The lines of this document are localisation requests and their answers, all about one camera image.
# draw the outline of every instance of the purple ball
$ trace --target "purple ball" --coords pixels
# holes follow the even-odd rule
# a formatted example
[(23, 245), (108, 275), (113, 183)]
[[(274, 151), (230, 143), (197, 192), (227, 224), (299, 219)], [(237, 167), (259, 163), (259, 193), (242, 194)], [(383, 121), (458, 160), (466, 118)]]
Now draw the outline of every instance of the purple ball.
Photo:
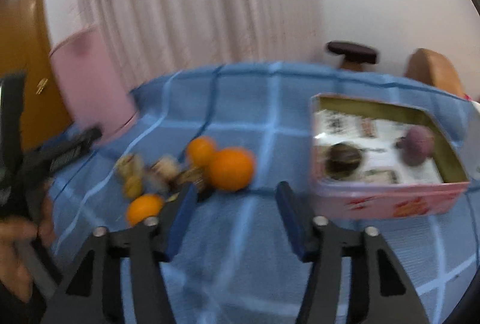
[(412, 126), (402, 140), (402, 159), (408, 166), (419, 166), (434, 154), (434, 133), (425, 126)]

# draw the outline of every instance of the pink trash can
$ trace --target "pink trash can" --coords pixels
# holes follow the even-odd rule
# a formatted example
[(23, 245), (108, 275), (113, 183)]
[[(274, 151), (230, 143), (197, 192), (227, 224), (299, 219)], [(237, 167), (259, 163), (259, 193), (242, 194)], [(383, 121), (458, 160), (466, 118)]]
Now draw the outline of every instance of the pink trash can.
[(99, 126), (109, 142), (127, 132), (138, 113), (96, 27), (74, 34), (50, 53), (63, 101), (80, 130)]

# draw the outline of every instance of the blue tablecloth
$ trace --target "blue tablecloth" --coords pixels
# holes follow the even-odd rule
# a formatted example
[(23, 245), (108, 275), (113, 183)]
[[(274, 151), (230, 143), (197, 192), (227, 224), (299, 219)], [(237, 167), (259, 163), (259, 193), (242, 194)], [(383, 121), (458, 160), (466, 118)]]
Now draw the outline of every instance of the blue tablecloth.
[[(294, 190), (308, 191), (309, 98), (319, 92), (421, 107), (455, 146), (471, 110), (468, 102), (416, 81), (315, 64), (235, 64), (163, 76), (133, 91), (141, 119), (126, 135), (56, 177), (50, 194), (59, 263), (65, 267), (71, 261), (94, 227), (126, 227), (128, 202), (112, 155), (138, 152), (147, 163), (177, 156), (206, 125), (205, 133), (221, 147), (252, 150), (258, 168), (251, 192), (215, 194), (200, 204), (180, 253), (162, 264), (177, 322), (294, 323), (310, 266), (290, 249), (272, 189), (286, 180)], [(479, 264), (479, 211), (479, 189), (472, 183), (447, 214), (339, 224), (380, 228), (437, 324), (455, 307)], [(347, 265), (345, 259), (339, 323), (349, 293)], [(122, 292), (127, 323), (134, 323), (128, 266), (125, 260)]]

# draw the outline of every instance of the orange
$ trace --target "orange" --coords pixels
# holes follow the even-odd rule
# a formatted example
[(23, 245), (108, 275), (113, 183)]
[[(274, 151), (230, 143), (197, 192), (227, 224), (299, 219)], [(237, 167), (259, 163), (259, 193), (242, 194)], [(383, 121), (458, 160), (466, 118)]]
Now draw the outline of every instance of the orange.
[(200, 136), (187, 146), (187, 157), (194, 167), (208, 166), (217, 151), (217, 144), (210, 137)]
[(255, 156), (231, 147), (218, 151), (207, 168), (208, 179), (219, 190), (238, 191), (247, 187), (255, 174)]
[(130, 226), (138, 224), (147, 217), (155, 216), (160, 213), (164, 205), (161, 197), (155, 194), (145, 194), (133, 201), (126, 213), (126, 219)]

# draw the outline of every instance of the open rectangular container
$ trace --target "open rectangular container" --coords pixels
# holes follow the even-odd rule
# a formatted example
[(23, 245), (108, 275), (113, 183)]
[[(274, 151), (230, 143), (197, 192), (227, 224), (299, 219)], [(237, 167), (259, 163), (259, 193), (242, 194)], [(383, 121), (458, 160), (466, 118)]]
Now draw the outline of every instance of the open rectangular container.
[[(310, 199), (316, 215), (328, 218), (385, 219), (445, 213), (470, 183), (447, 135), (421, 109), (336, 94), (314, 96), (311, 109), (313, 159)], [(443, 183), (373, 184), (326, 179), (325, 157), (315, 138), (321, 127), (319, 112), (322, 110), (428, 127), (435, 136), (433, 159)]]

